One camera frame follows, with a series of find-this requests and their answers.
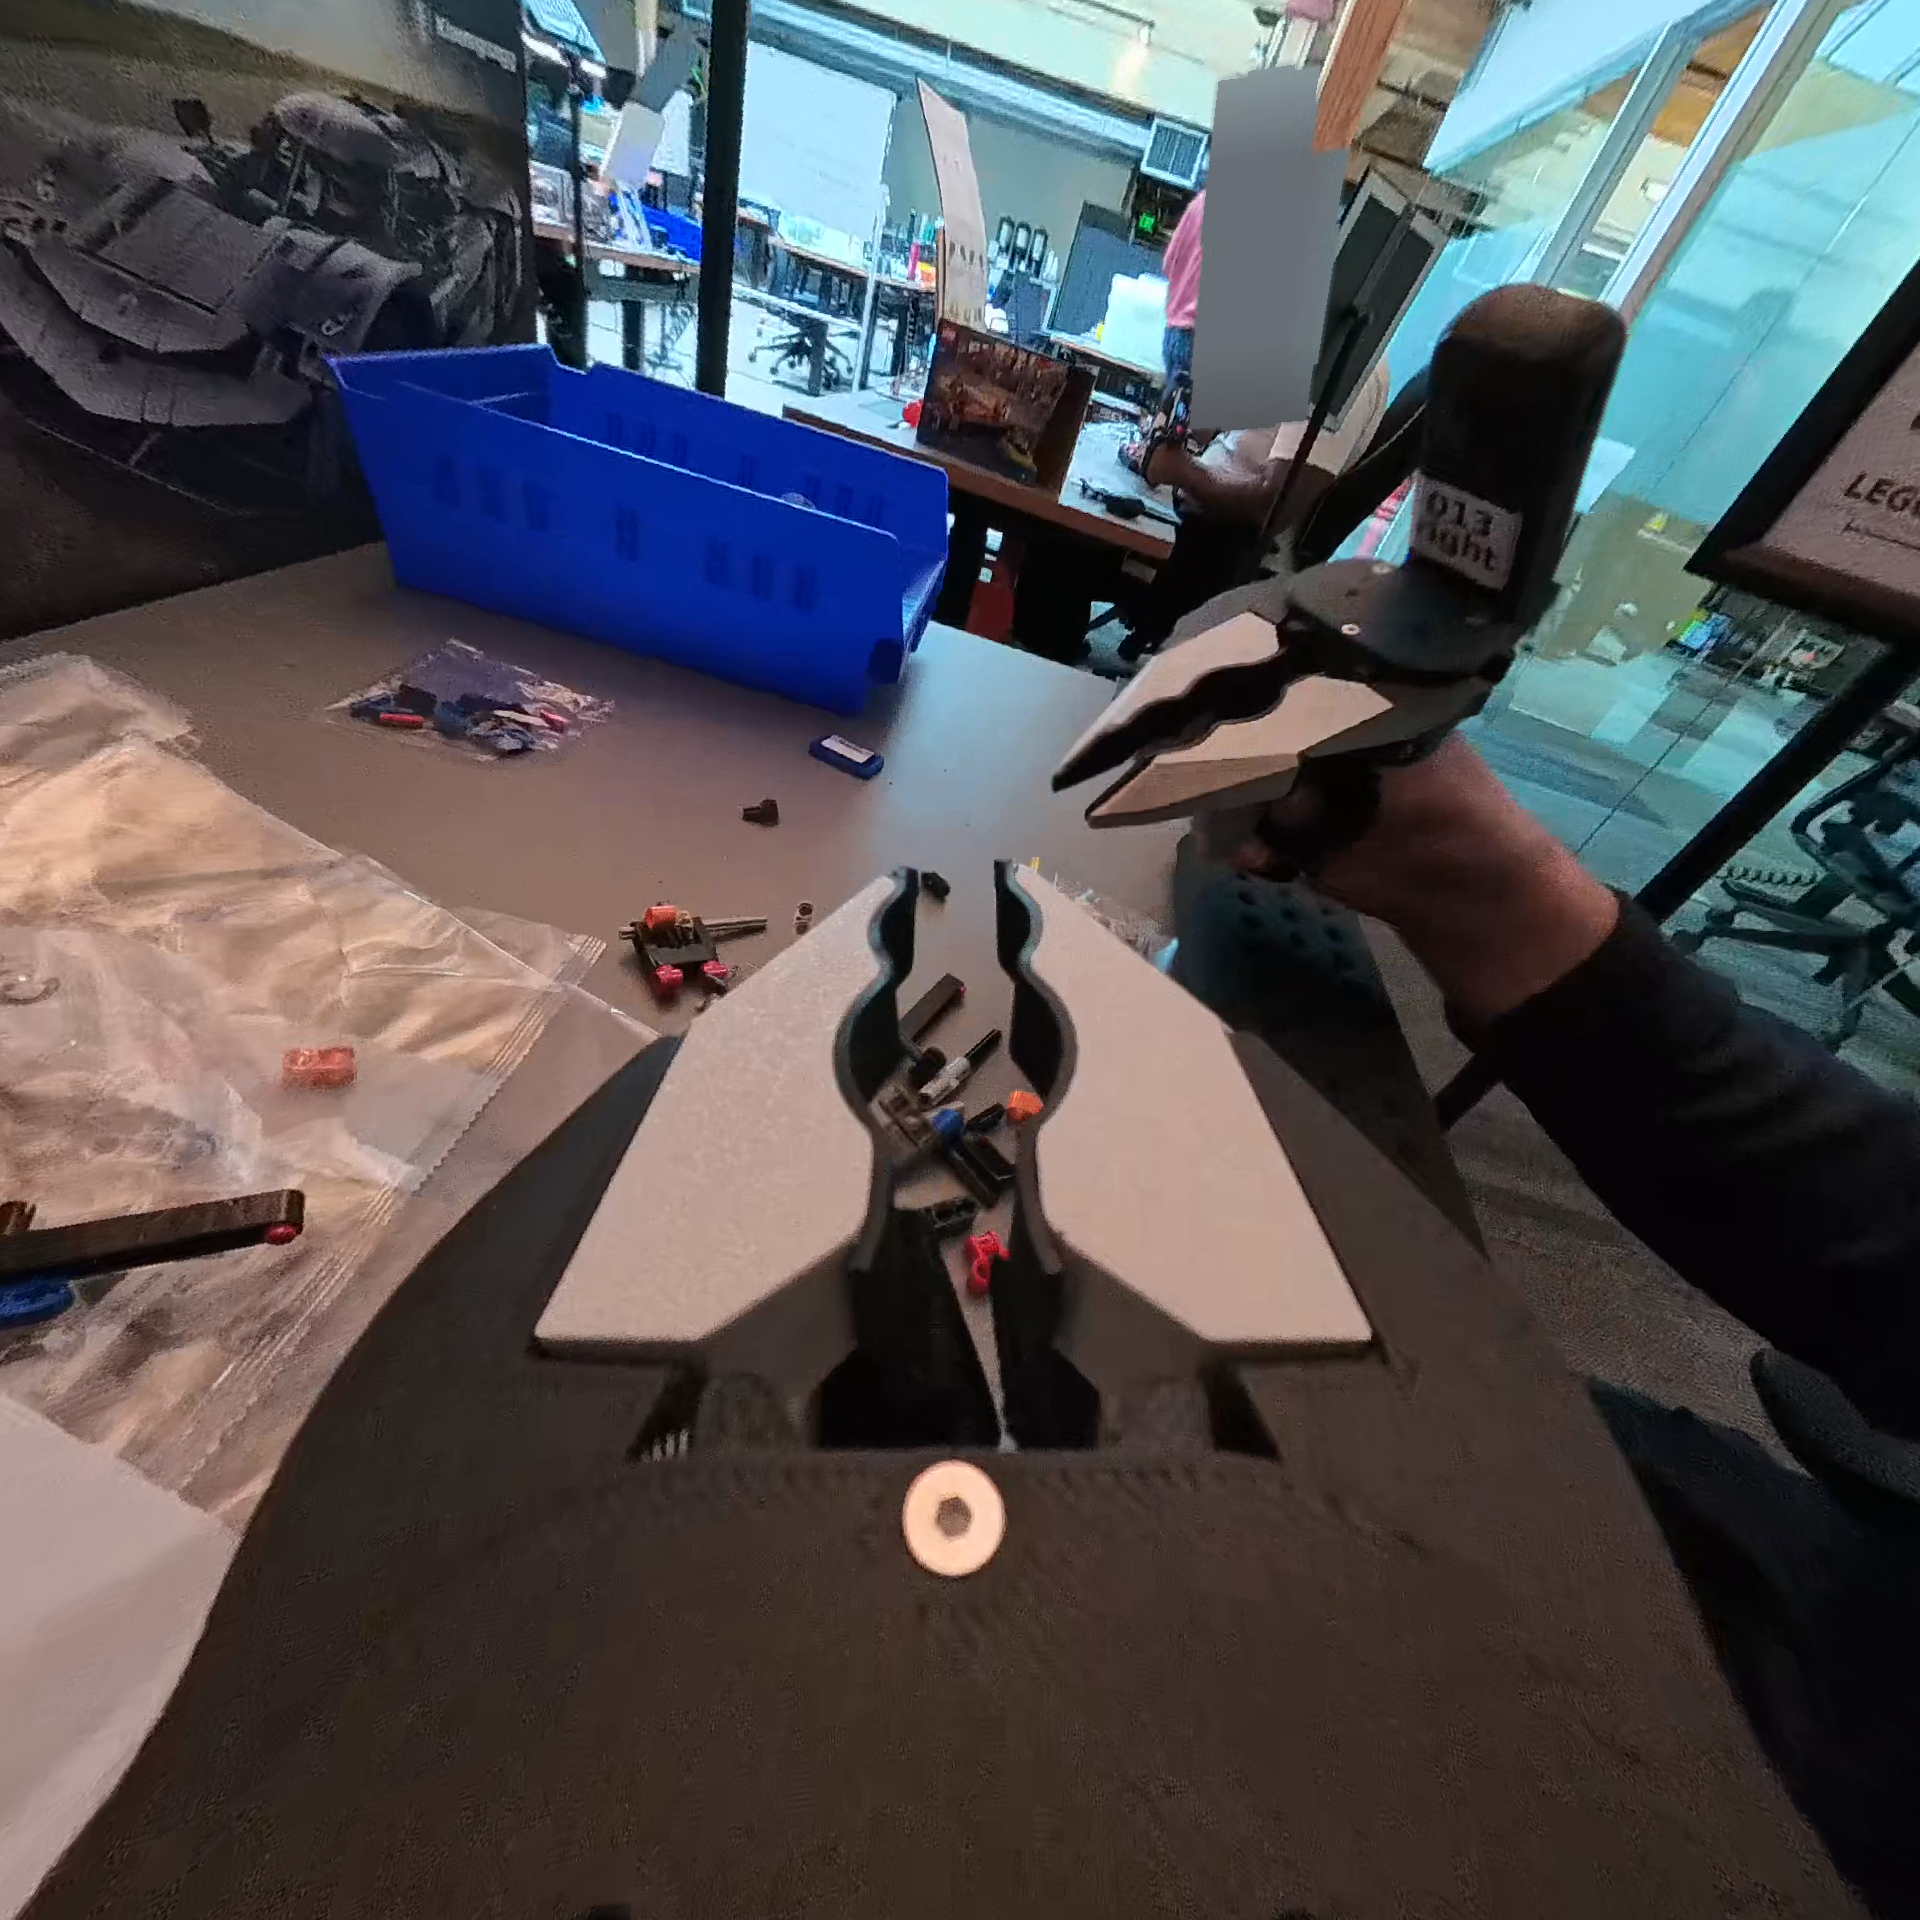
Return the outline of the black lego beam red pins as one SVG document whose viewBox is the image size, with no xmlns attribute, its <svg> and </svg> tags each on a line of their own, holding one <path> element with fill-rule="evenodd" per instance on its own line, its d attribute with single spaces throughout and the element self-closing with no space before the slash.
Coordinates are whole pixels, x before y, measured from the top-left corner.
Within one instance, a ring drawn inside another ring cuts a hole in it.
<svg viewBox="0 0 1920 1920">
<path fill-rule="evenodd" d="M 0 1202 L 0 1331 L 40 1331 L 82 1308 L 94 1282 L 127 1282 L 148 1267 L 197 1267 L 238 1250 L 287 1250 L 306 1231 L 295 1186 L 96 1210 L 40 1231 L 26 1200 Z"/>
</svg>

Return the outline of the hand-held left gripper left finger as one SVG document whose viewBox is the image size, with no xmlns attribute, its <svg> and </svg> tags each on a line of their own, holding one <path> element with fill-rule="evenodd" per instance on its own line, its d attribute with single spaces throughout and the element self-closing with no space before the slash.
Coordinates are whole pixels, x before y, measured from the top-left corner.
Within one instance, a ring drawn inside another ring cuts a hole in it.
<svg viewBox="0 0 1920 1920">
<path fill-rule="evenodd" d="M 870 1097 L 906 1067 L 923 874 L 901 867 L 694 1012 L 561 1258 L 531 1347 L 760 1383 L 777 1417 L 857 1359 L 845 1276 L 887 1224 Z"/>
</svg>

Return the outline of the person's right hand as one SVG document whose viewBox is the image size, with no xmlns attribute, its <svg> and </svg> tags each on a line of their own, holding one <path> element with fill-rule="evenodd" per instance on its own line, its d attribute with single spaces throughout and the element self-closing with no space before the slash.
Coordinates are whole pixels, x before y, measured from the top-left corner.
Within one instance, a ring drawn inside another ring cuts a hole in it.
<svg viewBox="0 0 1920 1920">
<path fill-rule="evenodd" d="M 1236 867 L 1273 885 L 1296 874 L 1349 911 L 1387 926 L 1460 1041 L 1567 979 L 1617 931 L 1617 898 L 1469 738 L 1376 774 L 1376 815 L 1349 846 L 1311 841 L 1311 798 L 1279 798 Z"/>
</svg>

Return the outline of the dark printed lego box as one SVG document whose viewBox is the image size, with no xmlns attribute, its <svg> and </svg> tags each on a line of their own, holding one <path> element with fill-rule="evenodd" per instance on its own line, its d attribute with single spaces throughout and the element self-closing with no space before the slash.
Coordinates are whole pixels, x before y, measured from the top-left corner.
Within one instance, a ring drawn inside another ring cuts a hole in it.
<svg viewBox="0 0 1920 1920">
<path fill-rule="evenodd" d="M 10 640 L 373 541 L 332 358 L 516 338 L 516 0 L 0 9 Z"/>
</svg>

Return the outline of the small printed lego box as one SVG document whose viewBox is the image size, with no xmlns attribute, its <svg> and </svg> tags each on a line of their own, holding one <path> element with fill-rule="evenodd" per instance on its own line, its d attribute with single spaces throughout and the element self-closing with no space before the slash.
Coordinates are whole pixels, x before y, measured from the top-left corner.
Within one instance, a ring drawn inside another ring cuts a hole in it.
<svg viewBox="0 0 1920 1920">
<path fill-rule="evenodd" d="M 1090 426 L 1090 392 L 1090 366 L 935 319 L 911 449 L 1059 496 Z"/>
</svg>

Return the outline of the person's right forearm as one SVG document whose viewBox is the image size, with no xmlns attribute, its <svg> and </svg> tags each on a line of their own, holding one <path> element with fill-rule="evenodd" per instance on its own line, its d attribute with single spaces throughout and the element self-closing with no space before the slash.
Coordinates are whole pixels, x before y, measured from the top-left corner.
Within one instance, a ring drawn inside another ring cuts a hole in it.
<svg viewBox="0 0 1920 1920">
<path fill-rule="evenodd" d="M 1417 968 L 1617 1231 L 1920 1440 L 1920 1105 L 1595 885 L 1469 903 Z"/>
</svg>

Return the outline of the black blue lego frame assembly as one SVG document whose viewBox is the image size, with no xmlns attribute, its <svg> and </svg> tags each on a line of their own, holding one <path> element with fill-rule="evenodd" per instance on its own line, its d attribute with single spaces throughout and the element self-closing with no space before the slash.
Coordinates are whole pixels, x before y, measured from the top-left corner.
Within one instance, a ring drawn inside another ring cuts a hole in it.
<svg viewBox="0 0 1920 1920">
<path fill-rule="evenodd" d="M 963 1105 L 911 1105 L 911 1091 L 879 1091 L 879 1124 L 911 1158 L 949 1163 L 978 1202 L 997 1202 L 1017 1186 L 1017 1158 L 990 1136 L 997 1105 L 963 1116 Z"/>
</svg>

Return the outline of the dark perforated board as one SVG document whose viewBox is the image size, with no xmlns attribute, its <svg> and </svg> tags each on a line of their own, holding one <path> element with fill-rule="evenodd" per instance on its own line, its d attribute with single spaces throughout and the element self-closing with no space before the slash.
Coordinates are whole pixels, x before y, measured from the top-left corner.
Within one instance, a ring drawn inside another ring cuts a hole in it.
<svg viewBox="0 0 1920 1920">
<path fill-rule="evenodd" d="M 1349 903 L 1173 846 L 1173 968 L 1229 1034 L 1261 1041 L 1319 1105 L 1341 1105 L 1469 1250 L 1476 1210 L 1408 1049 L 1375 937 Z"/>
</svg>

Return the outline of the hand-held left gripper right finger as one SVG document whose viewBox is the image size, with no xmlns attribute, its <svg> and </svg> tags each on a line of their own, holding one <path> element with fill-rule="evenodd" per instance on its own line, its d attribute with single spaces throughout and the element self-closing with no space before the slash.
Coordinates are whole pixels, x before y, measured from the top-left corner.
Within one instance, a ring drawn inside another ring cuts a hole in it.
<svg viewBox="0 0 1920 1920">
<path fill-rule="evenodd" d="M 1155 1386 L 1213 1417 L 1236 1360 L 1375 1359 L 1375 1310 L 1261 1116 L 1273 1049 L 997 867 L 1003 1055 L 1038 1097 L 997 1267 L 1017 1444 L 1097 1444 Z"/>
</svg>

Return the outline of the black office chair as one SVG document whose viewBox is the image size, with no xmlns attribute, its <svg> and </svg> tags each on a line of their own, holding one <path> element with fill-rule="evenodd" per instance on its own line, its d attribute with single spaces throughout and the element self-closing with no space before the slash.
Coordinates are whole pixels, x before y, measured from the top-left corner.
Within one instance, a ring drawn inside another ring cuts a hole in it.
<svg viewBox="0 0 1920 1920">
<path fill-rule="evenodd" d="M 1090 628 L 1118 628 L 1112 658 L 1145 658 L 1182 628 L 1182 613 L 1261 585 L 1290 585 L 1290 535 L 1261 541 L 1236 514 L 1182 514 L 1163 566 L 1118 557 L 1097 572 Z"/>
<path fill-rule="evenodd" d="M 1920 728 L 1813 793 L 1786 841 L 1798 867 L 1724 867 L 1667 947 L 1813 968 L 1813 1041 L 1847 1055 L 1878 995 L 1920 1012 Z"/>
</svg>

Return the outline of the pile of clear plastic bags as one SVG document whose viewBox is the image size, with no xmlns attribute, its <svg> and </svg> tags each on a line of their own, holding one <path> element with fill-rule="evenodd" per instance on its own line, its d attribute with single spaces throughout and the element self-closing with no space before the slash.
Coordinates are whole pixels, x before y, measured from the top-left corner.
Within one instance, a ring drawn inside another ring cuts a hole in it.
<svg viewBox="0 0 1920 1920">
<path fill-rule="evenodd" d="M 295 1186 L 306 1231 L 94 1282 L 0 1336 L 0 1396 L 252 1532 L 412 1239 L 654 1041 L 595 953 L 287 830 L 94 658 L 10 664 L 0 1200 L 62 1231 Z M 280 1049 L 359 1049 L 359 1091 L 280 1091 Z"/>
</svg>

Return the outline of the blue plastic bin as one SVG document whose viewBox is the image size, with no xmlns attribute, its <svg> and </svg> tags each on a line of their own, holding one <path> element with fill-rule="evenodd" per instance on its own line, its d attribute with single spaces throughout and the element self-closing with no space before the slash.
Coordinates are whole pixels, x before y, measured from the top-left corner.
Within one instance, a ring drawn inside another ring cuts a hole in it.
<svg viewBox="0 0 1920 1920">
<path fill-rule="evenodd" d="M 906 670 L 949 473 L 546 349 L 332 358 L 388 585 L 821 717 Z"/>
</svg>

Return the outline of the small bag blue lego pieces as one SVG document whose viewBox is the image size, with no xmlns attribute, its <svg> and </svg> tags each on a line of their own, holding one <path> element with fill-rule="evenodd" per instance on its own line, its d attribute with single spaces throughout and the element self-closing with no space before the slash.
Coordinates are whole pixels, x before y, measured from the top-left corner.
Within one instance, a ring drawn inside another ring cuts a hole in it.
<svg viewBox="0 0 1920 1920">
<path fill-rule="evenodd" d="M 465 640 L 441 640 L 407 658 L 398 670 L 326 707 L 326 724 L 427 738 L 477 763 L 561 754 L 606 717 L 612 696 L 546 682 L 536 664 L 480 658 Z"/>
</svg>

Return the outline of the small black red lego assembly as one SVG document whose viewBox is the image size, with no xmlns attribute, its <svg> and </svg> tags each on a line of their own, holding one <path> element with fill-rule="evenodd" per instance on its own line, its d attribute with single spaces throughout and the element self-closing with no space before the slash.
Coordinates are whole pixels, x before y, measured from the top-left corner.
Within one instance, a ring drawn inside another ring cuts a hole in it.
<svg viewBox="0 0 1920 1920">
<path fill-rule="evenodd" d="M 626 947 L 646 979 L 654 1003 L 681 1003 L 681 995 L 730 995 L 730 937 L 760 937 L 764 911 L 693 911 L 693 903 L 646 903 L 626 926 Z"/>
</svg>

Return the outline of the wooden desk black frame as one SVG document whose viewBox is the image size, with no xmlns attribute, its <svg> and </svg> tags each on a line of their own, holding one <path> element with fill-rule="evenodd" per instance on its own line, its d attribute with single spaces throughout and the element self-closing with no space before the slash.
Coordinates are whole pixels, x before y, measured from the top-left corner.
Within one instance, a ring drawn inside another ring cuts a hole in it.
<svg viewBox="0 0 1920 1920">
<path fill-rule="evenodd" d="M 1038 483 L 1003 483 L 990 469 L 963 469 L 949 449 L 923 449 L 906 408 L 870 400 L 870 392 L 857 392 L 857 400 L 845 392 L 842 400 L 792 400 L 777 419 L 812 426 L 812 429 L 842 429 L 842 439 L 870 439 L 870 449 L 911 457 L 911 469 L 935 469 L 949 494 L 972 494 L 1017 523 L 1059 523 L 1076 541 L 1118 553 L 1135 566 L 1163 566 L 1173 541 L 1182 541 L 1173 494 L 1145 494 L 1118 469 L 1128 426 L 1082 426 L 1066 483 L 1038 494 Z"/>
</svg>

